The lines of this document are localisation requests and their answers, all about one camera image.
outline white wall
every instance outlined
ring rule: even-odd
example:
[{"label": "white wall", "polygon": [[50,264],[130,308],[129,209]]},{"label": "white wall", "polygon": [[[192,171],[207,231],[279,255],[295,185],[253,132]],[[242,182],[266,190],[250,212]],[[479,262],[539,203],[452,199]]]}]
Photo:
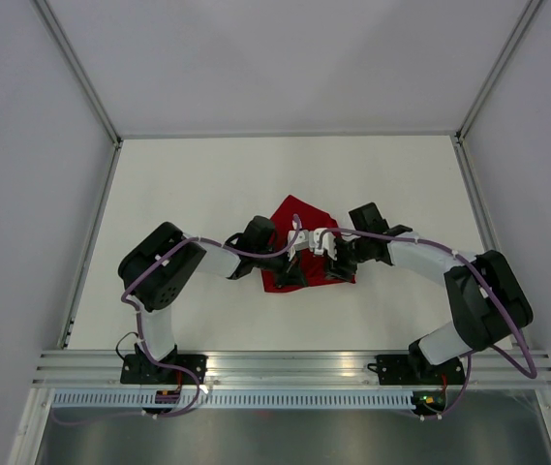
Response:
[{"label": "white wall", "polygon": [[456,130],[526,0],[51,0],[124,137]]},{"label": "white wall", "polygon": [[110,143],[26,0],[0,0],[0,463],[58,337]]},{"label": "white wall", "polygon": [[501,245],[551,354],[551,1],[546,2],[469,137]]}]

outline metal frame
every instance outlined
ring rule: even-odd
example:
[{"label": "metal frame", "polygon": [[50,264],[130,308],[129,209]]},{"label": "metal frame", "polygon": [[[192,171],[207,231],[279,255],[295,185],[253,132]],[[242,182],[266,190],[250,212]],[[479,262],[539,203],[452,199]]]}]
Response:
[{"label": "metal frame", "polygon": [[[88,243],[81,254],[80,268],[72,287],[72,299],[67,310],[68,317],[60,335],[59,347],[67,347],[71,324],[81,296],[86,277],[87,266],[96,242],[99,227],[105,211],[105,205],[115,167],[117,165],[122,138],[117,134],[105,108],[99,99],[90,79],[79,62],[65,32],[53,13],[47,0],[31,0],[51,38],[58,45],[69,68],[82,88],[84,95],[95,111],[107,135],[114,145],[107,178],[102,188],[96,214],[91,223]],[[466,135],[473,126],[480,110],[494,89],[498,79],[512,59],[515,50],[539,12],[543,0],[529,0],[522,14],[512,29],[492,70],[477,93],[463,123],[456,132],[437,132],[434,134],[450,135],[454,146],[469,200],[474,212],[475,221],[485,248],[499,248],[499,242],[492,227],[492,222],[483,201],[474,173],[474,164],[466,145]],[[200,135],[200,137],[261,137],[261,136],[332,136],[333,134],[247,134],[247,135]],[[403,392],[402,389],[426,390],[435,387],[383,387],[378,384],[378,377],[367,370],[368,362],[374,360],[376,352],[246,352],[246,353],[205,353],[208,356],[205,385],[215,391],[243,392],[291,392],[312,391],[316,393],[345,392],[356,396],[368,392],[389,395]],[[521,363],[521,354],[510,351]],[[469,388],[478,390],[532,389],[537,393],[546,429],[551,439],[551,360],[544,351],[533,351],[540,377],[529,380],[513,371],[505,360],[494,352],[476,354],[473,358],[472,378]],[[55,395],[78,392],[79,389],[95,389],[97,392],[152,392],[152,387],[142,388],[122,386],[119,384],[121,361],[113,351],[74,351],[55,350],[43,352],[32,383],[30,397],[25,408],[23,419],[15,439],[10,463],[35,463],[36,454],[42,440],[49,407]],[[94,406],[86,397],[78,398],[79,405]],[[233,406],[223,401],[223,407]]]}]

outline white table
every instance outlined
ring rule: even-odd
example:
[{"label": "white table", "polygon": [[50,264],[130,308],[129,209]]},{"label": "white table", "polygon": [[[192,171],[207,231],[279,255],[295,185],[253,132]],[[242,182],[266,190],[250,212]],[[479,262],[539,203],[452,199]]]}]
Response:
[{"label": "white table", "polygon": [[[343,227],[375,202],[390,225],[482,251],[447,136],[126,140],[69,347],[111,349],[135,329],[117,267],[159,224],[225,240],[288,194]],[[362,264],[355,285],[290,294],[264,293],[256,270],[196,273],[173,308],[179,347],[204,351],[406,349],[450,318],[443,288],[383,263]]]}]

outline folded red fabric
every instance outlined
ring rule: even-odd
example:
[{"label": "folded red fabric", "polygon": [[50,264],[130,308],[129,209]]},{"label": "folded red fabric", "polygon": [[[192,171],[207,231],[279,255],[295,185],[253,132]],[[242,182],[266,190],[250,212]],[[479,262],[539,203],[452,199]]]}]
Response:
[{"label": "folded red fabric", "polygon": [[[337,222],[325,211],[318,210],[312,205],[300,201],[294,196],[287,196],[277,211],[271,216],[271,221],[277,229],[277,242],[275,249],[281,249],[288,240],[288,231],[292,230],[292,215],[296,213],[303,223],[304,230],[315,230],[316,228],[337,228]],[[309,250],[301,251],[301,270],[307,278],[309,286],[324,286],[327,284],[338,284],[345,281],[339,279],[326,279],[324,275],[324,257],[316,257]],[[290,293],[300,286],[285,286],[277,289],[273,274],[269,271],[262,272],[262,283],[267,293]]]}]

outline table surface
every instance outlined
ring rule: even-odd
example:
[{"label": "table surface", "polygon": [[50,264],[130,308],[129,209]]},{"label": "table surface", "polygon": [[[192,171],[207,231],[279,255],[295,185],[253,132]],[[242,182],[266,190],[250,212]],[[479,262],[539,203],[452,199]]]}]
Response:
[{"label": "table surface", "polygon": [[[112,349],[135,330],[117,267],[162,222],[224,240],[288,194],[342,227],[375,202],[390,225],[483,250],[447,136],[125,140],[69,347]],[[257,270],[239,281],[196,273],[170,324],[182,350],[340,351],[406,349],[449,319],[444,288],[365,263],[354,285],[289,294],[266,294]]]}]

